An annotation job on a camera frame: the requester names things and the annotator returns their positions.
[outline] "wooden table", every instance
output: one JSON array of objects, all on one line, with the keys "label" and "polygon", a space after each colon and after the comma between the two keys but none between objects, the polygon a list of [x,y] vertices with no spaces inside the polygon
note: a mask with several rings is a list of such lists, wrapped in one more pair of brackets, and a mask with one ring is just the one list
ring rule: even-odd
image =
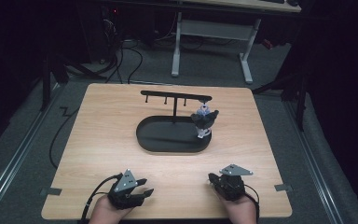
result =
[{"label": "wooden table", "polygon": [[[149,97],[140,91],[171,91],[210,95],[219,110],[210,145],[195,154],[152,153],[136,138],[138,123],[149,116],[172,114],[173,99]],[[200,102],[178,102],[178,116],[190,116]],[[214,195],[208,174],[237,164],[254,172],[245,184],[260,196],[261,217],[289,217],[292,209],[285,191],[276,191],[282,179],[272,154],[252,92],[245,88],[91,84],[63,152],[42,211],[45,219],[80,219],[93,190],[108,176],[131,169],[136,179],[147,178],[134,192],[155,189],[144,205],[127,219],[222,218],[227,214]],[[110,190],[113,181],[100,191]],[[88,217],[97,201],[94,197]]]}]

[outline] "cable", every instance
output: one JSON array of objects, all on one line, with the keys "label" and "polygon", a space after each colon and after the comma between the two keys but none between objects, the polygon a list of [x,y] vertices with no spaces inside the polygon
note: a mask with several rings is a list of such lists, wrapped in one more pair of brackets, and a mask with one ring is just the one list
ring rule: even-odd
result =
[{"label": "cable", "polygon": [[[98,70],[98,71],[95,71],[93,73],[95,73],[96,75],[100,75],[102,73],[105,73],[107,71],[109,71],[110,69],[112,69],[114,66],[116,65],[116,60],[115,58],[105,67],[105,68],[102,68],[101,70]],[[84,76],[85,74],[84,73],[79,73],[79,72],[76,72],[74,70],[72,70],[71,68],[69,67],[65,67],[66,68],[66,71],[72,75],[75,75],[75,76]]]},{"label": "cable", "polygon": [[248,187],[249,189],[251,189],[255,195],[257,196],[257,201],[255,200],[254,197],[252,197],[252,195],[248,194],[245,192],[245,196],[250,199],[254,205],[255,205],[255,217],[256,217],[256,222],[258,221],[258,219],[260,218],[260,198],[258,197],[258,193],[257,191],[255,191],[255,189],[253,189],[252,187],[250,187],[249,185],[244,185],[246,187]]},{"label": "cable", "polygon": [[225,45],[232,44],[231,42],[236,43],[236,42],[239,41],[239,40],[236,40],[236,39],[229,39],[229,40],[227,40],[225,43],[219,43],[219,42],[216,41],[217,39],[220,39],[220,38],[206,38],[206,39],[205,39],[205,42],[207,42],[208,44],[212,44],[212,45],[225,46]]},{"label": "cable", "polygon": [[109,78],[106,79],[105,83],[108,83],[110,78],[112,78],[112,76],[115,74],[115,72],[117,72],[117,75],[118,75],[118,79],[120,80],[120,83],[123,84],[123,80],[121,79],[121,75],[120,73],[118,72],[118,68],[121,66],[121,64],[123,63],[123,45],[121,44],[120,46],[120,52],[121,52],[121,58],[120,58],[120,63],[117,64],[117,67],[115,69],[115,71],[113,71],[113,73],[109,76]]},{"label": "cable", "polygon": [[[51,141],[51,144],[50,144],[50,149],[48,151],[48,157],[50,159],[50,163],[51,165],[53,165],[53,167],[57,170],[58,169],[58,166],[54,163],[53,161],[53,158],[52,158],[52,149],[53,149],[53,146],[54,146],[54,143],[55,143],[55,140],[57,139],[57,136],[60,134],[63,126],[66,124],[66,122],[68,122],[68,120],[75,114],[77,113],[77,111],[79,110],[79,108],[77,110],[74,111],[74,113],[70,114],[69,116],[66,116],[66,120],[63,122],[63,124],[60,126],[59,130],[56,132],[56,134],[54,135],[54,138],[53,140]],[[63,112],[63,116],[66,115],[66,109],[67,107],[65,108],[64,112]]]},{"label": "cable", "polygon": [[166,38],[171,38],[171,37],[174,36],[174,35],[170,35],[170,34],[171,34],[172,30],[173,30],[173,27],[175,26],[176,18],[177,18],[177,12],[175,12],[175,15],[173,16],[173,22],[172,22],[170,31],[165,36],[163,36],[162,38],[156,39],[155,41],[163,40],[163,39],[166,39]]},{"label": "cable", "polygon": [[81,220],[80,220],[80,223],[81,224],[85,224],[86,223],[86,216],[87,216],[87,213],[89,211],[89,208],[90,208],[90,205],[91,205],[91,202],[92,202],[92,198],[96,195],[96,194],[102,194],[103,192],[98,192],[98,189],[100,189],[100,187],[106,183],[107,181],[111,180],[111,179],[119,179],[121,175],[112,175],[110,177],[107,177],[103,182],[101,182],[100,185],[97,186],[97,188],[91,193],[91,195],[89,196],[89,199],[87,200],[86,202],[86,205],[84,206],[84,209],[83,209],[83,214],[81,216]]},{"label": "cable", "polygon": [[169,42],[169,44],[161,44],[161,43],[159,43],[159,42],[162,42],[162,41],[171,39],[171,38],[173,38],[173,37],[175,37],[175,35],[168,36],[168,37],[166,37],[166,38],[164,38],[164,39],[160,39],[159,41],[156,41],[155,44],[157,44],[157,45],[159,45],[159,46],[163,46],[163,47],[172,46],[172,45],[174,45],[174,44],[176,43],[175,40]]},{"label": "cable", "polygon": [[136,39],[129,39],[129,40],[124,40],[123,41],[123,44],[124,42],[135,42],[135,45],[131,46],[131,47],[126,47],[126,49],[135,49],[136,47],[138,47],[139,45],[139,40],[136,40]]},{"label": "cable", "polygon": [[135,53],[139,54],[139,56],[141,57],[141,61],[139,62],[138,66],[136,66],[136,68],[130,73],[129,78],[127,79],[127,83],[130,84],[130,79],[131,79],[132,75],[133,75],[133,74],[136,72],[136,70],[138,70],[138,68],[141,66],[142,61],[144,60],[144,57],[142,56],[142,54],[141,54],[139,51],[137,51],[137,50],[135,50],[135,49],[128,49],[128,50],[134,51]]},{"label": "cable", "polygon": [[110,20],[108,19],[103,19],[103,21],[107,21],[109,23],[109,28],[112,28],[112,26],[115,26]]},{"label": "cable", "polygon": [[202,37],[202,36],[198,36],[198,38],[200,39],[200,44],[198,45],[198,46],[196,46],[195,48],[192,48],[192,49],[190,49],[190,48],[185,48],[182,44],[180,45],[180,47],[182,48],[182,49],[187,49],[187,50],[194,50],[194,49],[199,49],[200,47],[202,47],[202,45],[204,44],[204,37]]}]

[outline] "human hand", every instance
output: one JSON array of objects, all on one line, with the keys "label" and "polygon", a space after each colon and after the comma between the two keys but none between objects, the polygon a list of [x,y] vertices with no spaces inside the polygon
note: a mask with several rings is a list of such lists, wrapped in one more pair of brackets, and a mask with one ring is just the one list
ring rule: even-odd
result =
[{"label": "human hand", "polygon": [[107,195],[98,199],[91,214],[89,224],[118,224],[133,208],[116,209],[107,198]]},{"label": "human hand", "polygon": [[237,201],[227,201],[216,192],[220,202],[225,206],[228,218],[233,224],[255,224],[257,221],[255,204],[246,196],[240,197]]}]

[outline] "motion capture controller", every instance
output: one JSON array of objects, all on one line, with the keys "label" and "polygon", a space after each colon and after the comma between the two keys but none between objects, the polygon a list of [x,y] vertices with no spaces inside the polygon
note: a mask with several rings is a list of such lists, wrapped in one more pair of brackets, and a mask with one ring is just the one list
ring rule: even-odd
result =
[{"label": "motion capture controller", "polygon": [[117,182],[110,189],[107,197],[110,203],[117,209],[126,209],[141,206],[145,198],[152,195],[154,189],[149,189],[142,194],[131,194],[132,191],[146,183],[147,179],[135,180],[130,169],[124,174],[118,175]]},{"label": "motion capture controller", "polygon": [[242,167],[230,164],[226,168],[219,171],[221,176],[210,173],[209,180],[214,189],[226,200],[237,201],[241,196],[247,195],[245,185],[241,179],[241,175],[252,175],[252,171],[243,169]]}]

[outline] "gray carpet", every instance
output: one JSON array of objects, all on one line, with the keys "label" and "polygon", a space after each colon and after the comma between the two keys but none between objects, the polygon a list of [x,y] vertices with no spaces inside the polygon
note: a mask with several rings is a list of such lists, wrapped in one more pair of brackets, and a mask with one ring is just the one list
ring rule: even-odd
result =
[{"label": "gray carpet", "polygon": [[[252,86],[244,83],[241,65],[237,53],[232,50],[240,46],[235,42],[226,45],[226,49],[215,49],[215,44],[203,45],[197,50],[183,50],[180,76],[171,77],[172,46],[155,46],[153,49],[139,44],[133,49],[142,53],[141,67],[131,77],[132,83],[147,81],[177,85],[197,86],[228,86],[257,88],[272,81],[290,46],[277,47],[267,50],[255,45],[249,58],[249,64],[254,76]],[[197,46],[188,44],[186,48]],[[119,72],[123,81],[140,62],[140,56],[124,49],[124,60]],[[98,69],[101,65],[88,65]],[[67,113],[72,113],[81,104],[87,86],[95,80],[86,77],[71,77],[64,87],[62,94],[50,109],[40,131],[35,136],[31,150],[17,172],[11,185],[0,202],[0,223],[76,223],[72,221],[49,221],[41,217],[41,210],[46,196],[41,196],[40,190],[48,188],[55,174],[55,169],[48,159],[48,151],[54,135],[59,130],[66,117],[62,115],[67,107]],[[111,82],[118,83],[117,75]],[[257,107],[263,120],[268,140],[280,169],[283,183],[290,185],[293,191],[288,192],[293,208],[293,214],[288,218],[261,218],[259,223],[330,223],[324,210],[324,205],[315,188],[309,168],[301,150],[296,128],[291,122],[278,94],[269,91],[255,97]],[[315,157],[321,164],[321,169],[337,204],[343,214],[344,223],[358,223],[358,202],[351,187],[340,171],[339,165],[326,144],[318,121],[312,111],[311,102],[307,101],[308,109],[305,114],[305,135],[310,142]],[[26,134],[29,126],[41,106],[41,84],[39,84],[26,102],[13,116],[9,127],[0,139],[0,174],[5,170],[17,146]],[[70,118],[63,126],[52,148],[53,160],[59,163],[66,140],[71,132],[76,116]],[[175,223],[214,223],[206,220],[182,220]]]}]

